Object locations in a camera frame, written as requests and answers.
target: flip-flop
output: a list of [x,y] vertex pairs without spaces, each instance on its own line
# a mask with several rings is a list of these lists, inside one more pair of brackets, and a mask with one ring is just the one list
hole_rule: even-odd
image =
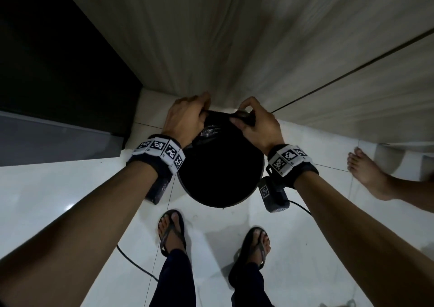
[[[181,232],[179,232],[176,227],[175,227],[175,223],[172,220],[172,214],[177,213],[178,217],[179,217],[179,226],[181,227]],[[179,237],[182,241],[182,244],[184,245],[184,249],[187,249],[187,243],[185,242],[185,237],[184,237],[184,220],[182,219],[182,215],[179,211],[177,210],[169,210],[166,211],[161,217],[160,220],[158,221],[158,225],[161,222],[161,218],[164,218],[164,216],[168,215],[169,216],[169,221],[170,224],[169,226],[166,228],[166,231],[163,233],[163,236],[160,237],[160,250],[162,255],[164,255],[165,257],[169,256],[169,252],[166,249],[166,242],[167,242],[167,238],[169,237],[169,233],[170,231],[173,231],[173,233],[176,234],[177,237]]]
[[[258,238],[258,243],[251,247],[252,245],[252,241],[253,241],[253,232],[255,230],[259,229],[260,233],[259,233],[259,238]],[[261,227],[253,227],[251,228],[247,234],[246,237],[244,238],[243,244],[241,246],[241,252],[240,255],[237,259],[237,261],[235,262],[234,266],[231,269],[231,272],[229,273],[229,284],[235,288],[235,284],[236,284],[236,278],[238,276],[239,271],[241,270],[241,268],[246,264],[247,259],[256,252],[257,249],[259,249],[261,251],[261,256],[262,256],[262,262],[259,265],[259,269],[262,269],[262,267],[264,267],[265,264],[265,248],[264,248],[264,244],[262,244],[262,242],[260,241],[260,237],[262,232],[265,233],[265,235],[267,236],[267,232],[261,228]]]

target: dark pants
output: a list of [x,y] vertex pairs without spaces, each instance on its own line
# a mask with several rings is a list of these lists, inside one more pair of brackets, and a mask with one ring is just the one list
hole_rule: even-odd
[[[264,278],[259,272],[258,265],[250,263],[244,266],[238,275],[232,303],[234,306],[272,306],[264,292]],[[190,260],[181,250],[175,249],[170,252],[160,272],[157,289],[149,306],[196,306]]]

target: wire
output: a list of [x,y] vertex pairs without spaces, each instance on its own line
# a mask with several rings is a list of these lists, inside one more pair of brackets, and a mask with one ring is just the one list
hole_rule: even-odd
[[312,213],[310,213],[310,211],[309,211],[308,209],[306,209],[305,207],[301,206],[301,205],[298,204],[297,202],[290,201],[290,203],[294,203],[296,206],[301,207],[304,211],[306,211],[307,213],[309,213],[310,215],[312,215]]
[[123,255],[129,262],[131,262],[134,266],[136,266],[138,269],[140,269],[142,272],[145,272],[146,274],[148,274],[149,276],[151,276],[155,281],[158,282],[158,278],[156,278],[154,275],[152,275],[151,273],[145,271],[142,267],[140,267],[139,265],[137,265],[133,260],[131,260],[130,258],[128,258],[128,256],[121,250],[121,248],[119,247],[119,245],[116,246],[119,250],[119,252],[121,253],[121,255]]
[[[310,215],[312,215],[310,213],[310,211],[308,209],[306,209],[305,207],[301,206],[300,204],[298,204],[297,202],[294,201],[290,201],[290,203],[294,203],[296,206],[301,207],[304,211],[306,211],[307,213],[309,213]],[[133,260],[131,260],[119,247],[119,245],[116,246],[116,248],[119,250],[119,252],[121,253],[121,255],[123,255],[125,257],[125,259],[127,259],[129,262],[131,262],[134,266],[136,266],[138,269],[140,269],[142,272],[145,272],[146,274],[148,274],[149,276],[151,276],[155,281],[158,282],[158,278],[156,278],[154,275],[152,275],[151,273],[147,272],[146,270],[144,270],[142,267],[140,267],[139,265],[137,265]]]

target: hand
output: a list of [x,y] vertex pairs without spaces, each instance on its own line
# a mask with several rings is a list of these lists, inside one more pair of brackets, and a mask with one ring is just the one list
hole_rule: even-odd
[[211,97],[208,92],[201,96],[181,98],[175,101],[167,113],[164,124],[164,135],[175,138],[181,147],[191,144],[192,140],[202,131],[203,123],[207,117],[206,112],[211,104]]
[[239,107],[240,110],[247,106],[253,108],[256,123],[251,127],[240,119],[231,118],[231,122],[243,132],[243,135],[256,146],[261,152],[268,156],[269,151],[279,144],[285,144],[279,122],[273,114],[267,112],[255,97],[247,98]]

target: bare foot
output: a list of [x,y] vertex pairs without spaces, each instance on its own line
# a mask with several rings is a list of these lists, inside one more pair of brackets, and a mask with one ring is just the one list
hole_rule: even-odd
[[[176,230],[181,233],[181,226],[179,225],[179,215],[174,212],[172,213],[171,218],[175,223]],[[169,215],[165,215],[163,218],[160,219],[160,222],[158,223],[158,235],[160,236],[160,239],[163,237],[167,227],[169,227],[169,224]],[[165,246],[168,253],[170,253],[170,251],[172,251],[173,249],[180,249],[185,252],[184,245],[182,244],[181,239],[173,232],[173,230],[169,232],[169,236],[167,237]]]
[[[258,239],[260,239],[260,241],[264,245],[265,255],[268,255],[271,251],[270,240],[264,231],[262,231],[262,233],[261,233],[261,230],[256,229],[253,232],[252,247],[254,247],[256,244],[258,244]],[[254,262],[255,264],[257,264],[259,266],[262,263],[261,250],[256,249],[256,251],[251,256],[249,256],[246,264],[248,264],[249,262]]]
[[348,170],[377,199],[387,201],[391,195],[390,176],[384,173],[360,148],[348,153]]

